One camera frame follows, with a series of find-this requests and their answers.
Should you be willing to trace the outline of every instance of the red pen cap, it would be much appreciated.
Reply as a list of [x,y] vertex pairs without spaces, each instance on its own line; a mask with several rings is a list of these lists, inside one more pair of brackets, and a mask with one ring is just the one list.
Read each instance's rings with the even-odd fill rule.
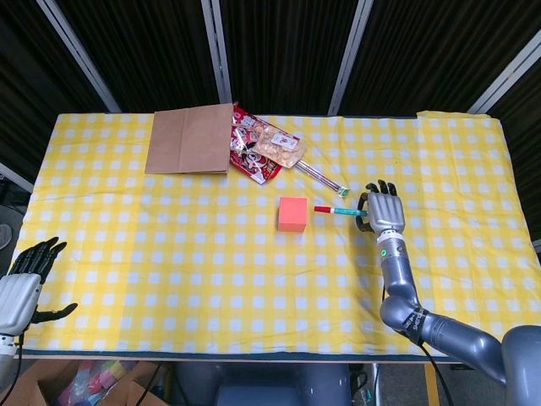
[[314,211],[319,211],[320,213],[330,213],[331,208],[327,206],[314,206]]

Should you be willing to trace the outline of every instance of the black curtain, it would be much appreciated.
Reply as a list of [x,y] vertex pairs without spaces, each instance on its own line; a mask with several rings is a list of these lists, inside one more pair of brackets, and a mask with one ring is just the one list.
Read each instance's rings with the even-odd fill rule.
[[499,118],[532,240],[541,239],[541,60],[489,110]]
[[218,103],[200,0],[57,3],[124,112]]
[[322,114],[356,0],[221,0],[232,96],[256,113]]
[[376,0],[340,114],[465,112],[539,29],[540,1]]
[[34,1],[0,2],[0,162],[34,182],[62,112],[105,106]]

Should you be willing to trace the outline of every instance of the clear plastic package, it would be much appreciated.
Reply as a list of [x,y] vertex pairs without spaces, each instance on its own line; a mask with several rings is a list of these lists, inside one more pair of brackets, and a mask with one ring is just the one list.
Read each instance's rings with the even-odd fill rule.
[[323,173],[315,169],[314,167],[311,167],[308,163],[305,161],[299,161],[295,164],[295,167],[300,169],[301,171],[307,173],[312,178],[318,180],[321,184],[324,184],[330,189],[333,189],[340,197],[347,197],[349,194],[349,188],[346,186],[341,186],[329,178],[327,178]]
[[295,135],[265,124],[252,151],[266,156],[283,167],[293,167],[303,157],[306,144]]

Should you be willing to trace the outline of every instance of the colorful toys in box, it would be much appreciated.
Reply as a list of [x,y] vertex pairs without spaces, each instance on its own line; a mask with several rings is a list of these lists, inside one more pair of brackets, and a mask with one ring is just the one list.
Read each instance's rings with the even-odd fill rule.
[[83,361],[55,406],[94,406],[137,361]]

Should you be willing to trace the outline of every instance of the brown paper bag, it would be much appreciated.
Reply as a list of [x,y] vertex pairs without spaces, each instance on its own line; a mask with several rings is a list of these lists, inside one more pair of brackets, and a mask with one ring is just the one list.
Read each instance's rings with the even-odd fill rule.
[[145,173],[227,173],[232,104],[154,113]]

